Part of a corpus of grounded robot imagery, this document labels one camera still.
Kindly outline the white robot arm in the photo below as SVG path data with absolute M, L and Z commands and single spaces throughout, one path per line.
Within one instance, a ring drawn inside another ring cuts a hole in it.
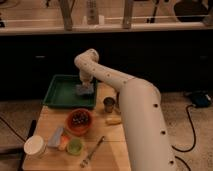
M 104 82 L 118 93 L 119 109 L 132 171 L 178 171 L 170 145 L 161 94 L 150 82 L 98 63 L 99 54 L 88 49 L 74 59 L 80 80 Z

